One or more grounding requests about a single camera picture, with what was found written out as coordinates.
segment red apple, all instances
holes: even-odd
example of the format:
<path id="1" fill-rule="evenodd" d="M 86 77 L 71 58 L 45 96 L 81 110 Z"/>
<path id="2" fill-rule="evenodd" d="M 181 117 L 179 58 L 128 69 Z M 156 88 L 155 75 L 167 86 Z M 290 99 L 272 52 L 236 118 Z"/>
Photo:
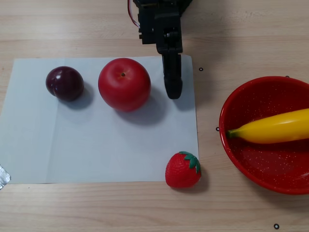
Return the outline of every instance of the red apple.
<path id="1" fill-rule="evenodd" d="M 128 58 L 114 59 L 102 70 L 98 88 L 104 101 L 120 111 L 133 111 L 150 96 L 151 82 L 146 69 Z"/>

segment banana stem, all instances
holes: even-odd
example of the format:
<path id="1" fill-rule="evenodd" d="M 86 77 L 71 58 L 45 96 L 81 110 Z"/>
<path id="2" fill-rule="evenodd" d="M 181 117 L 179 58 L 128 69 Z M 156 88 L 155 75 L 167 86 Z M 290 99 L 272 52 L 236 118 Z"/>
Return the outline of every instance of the banana stem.
<path id="1" fill-rule="evenodd" d="M 228 130 L 226 136 L 228 139 L 238 138 L 239 137 L 238 130 Z"/>

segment red wire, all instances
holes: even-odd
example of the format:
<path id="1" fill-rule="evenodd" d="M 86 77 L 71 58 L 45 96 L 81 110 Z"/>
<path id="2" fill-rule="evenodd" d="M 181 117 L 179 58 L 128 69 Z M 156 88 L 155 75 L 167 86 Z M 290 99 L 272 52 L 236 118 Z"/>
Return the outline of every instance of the red wire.
<path id="1" fill-rule="evenodd" d="M 127 12 L 129 13 L 129 16 L 132 20 L 132 22 L 134 23 L 135 26 L 137 26 L 138 28 L 140 27 L 138 25 L 138 23 L 134 20 L 133 16 L 132 16 L 132 12 L 131 12 L 131 0 L 127 0 Z"/>

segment plum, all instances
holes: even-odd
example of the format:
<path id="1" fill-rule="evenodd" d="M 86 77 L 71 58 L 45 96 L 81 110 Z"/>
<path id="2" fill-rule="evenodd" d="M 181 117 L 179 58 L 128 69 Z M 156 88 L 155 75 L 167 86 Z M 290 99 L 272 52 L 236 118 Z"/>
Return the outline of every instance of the plum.
<path id="1" fill-rule="evenodd" d="M 63 101 L 77 99 L 84 90 L 84 81 L 78 71 L 61 66 L 50 71 L 46 78 L 48 91 Z"/>

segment wood grain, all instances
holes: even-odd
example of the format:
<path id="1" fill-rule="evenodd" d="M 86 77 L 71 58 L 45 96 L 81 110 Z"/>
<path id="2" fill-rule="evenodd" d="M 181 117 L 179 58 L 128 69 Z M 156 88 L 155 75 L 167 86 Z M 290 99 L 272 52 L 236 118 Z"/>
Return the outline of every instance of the wood grain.
<path id="1" fill-rule="evenodd" d="M 0 231 L 267 232 L 278 223 L 281 232 L 307 232 L 309 196 L 277 194 L 247 180 L 215 128 L 225 99 L 250 79 L 289 75 L 309 82 L 308 8 L 307 0 L 193 0 L 183 15 L 204 168 L 194 189 L 8 185 L 0 192 Z M 141 45 L 125 0 L 0 0 L 0 108 L 15 58 L 151 55 L 155 46 Z"/>

